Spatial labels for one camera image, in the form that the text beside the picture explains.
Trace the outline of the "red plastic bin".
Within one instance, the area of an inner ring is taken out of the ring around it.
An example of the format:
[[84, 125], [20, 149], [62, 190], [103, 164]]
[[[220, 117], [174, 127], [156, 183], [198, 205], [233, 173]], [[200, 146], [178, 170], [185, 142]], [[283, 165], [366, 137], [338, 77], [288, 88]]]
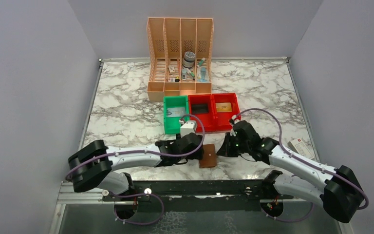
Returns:
[[206, 132], [214, 132], [216, 126], [215, 110], [211, 94], [189, 95], [189, 112], [203, 123]]
[[214, 93], [216, 132], [230, 131], [231, 118], [240, 112], [236, 93]]

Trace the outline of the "brown leather card holder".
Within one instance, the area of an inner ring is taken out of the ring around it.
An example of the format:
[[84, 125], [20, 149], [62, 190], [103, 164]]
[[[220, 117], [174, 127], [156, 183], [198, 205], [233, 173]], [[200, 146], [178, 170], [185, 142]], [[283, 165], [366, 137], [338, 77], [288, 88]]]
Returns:
[[205, 144], [203, 146], [203, 158], [199, 160], [199, 168], [214, 168], [217, 166], [217, 155], [215, 144]]

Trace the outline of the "green plastic bin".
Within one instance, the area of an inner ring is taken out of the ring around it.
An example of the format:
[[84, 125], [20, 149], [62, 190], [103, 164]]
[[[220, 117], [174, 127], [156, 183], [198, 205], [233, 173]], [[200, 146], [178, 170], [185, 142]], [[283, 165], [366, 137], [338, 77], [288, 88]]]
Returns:
[[187, 96], [164, 97], [164, 132], [167, 135], [180, 133], [180, 118], [189, 114]]

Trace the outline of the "gold VIP card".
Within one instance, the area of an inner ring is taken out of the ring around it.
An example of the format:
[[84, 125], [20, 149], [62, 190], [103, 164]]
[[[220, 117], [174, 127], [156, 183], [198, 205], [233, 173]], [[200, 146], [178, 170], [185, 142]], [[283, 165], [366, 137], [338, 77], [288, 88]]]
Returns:
[[216, 112], [217, 113], [228, 113], [232, 112], [232, 104], [231, 102], [218, 102], [215, 103], [216, 106]]

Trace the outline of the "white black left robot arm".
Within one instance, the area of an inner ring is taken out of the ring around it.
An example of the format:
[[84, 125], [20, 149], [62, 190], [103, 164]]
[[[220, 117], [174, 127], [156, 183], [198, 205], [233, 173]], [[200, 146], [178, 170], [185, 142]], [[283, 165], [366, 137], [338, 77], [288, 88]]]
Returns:
[[128, 173], [118, 170], [135, 167], [167, 167], [182, 160], [203, 158], [204, 137], [189, 133], [175, 140], [160, 140], [138, 148], [109, 150], [103, 140], [95, 140], [68, 158], [66, 180], [72, 182], [76, 193], [94, 188], [108, 190], [121, 200], [133, 196], [133, 184]]

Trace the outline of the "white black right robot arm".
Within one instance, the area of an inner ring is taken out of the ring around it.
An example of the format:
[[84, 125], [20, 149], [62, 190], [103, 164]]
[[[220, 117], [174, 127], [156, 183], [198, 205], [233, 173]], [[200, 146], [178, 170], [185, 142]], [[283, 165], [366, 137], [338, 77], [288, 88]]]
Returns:
[[334, 168], [307, 159], [282, 147], [279, 141], [260, 137], [245, 120], [234, 124], [225, 134], [218, 156], [250, 155], [255, 161], [282, 168], [290, 173], [273, 170], [262, 181], [261, 191], [267, 198], [290, 195], [321, 206], [333, 219], [348, 223], [365, 201], [363, 190], [347, 166]]

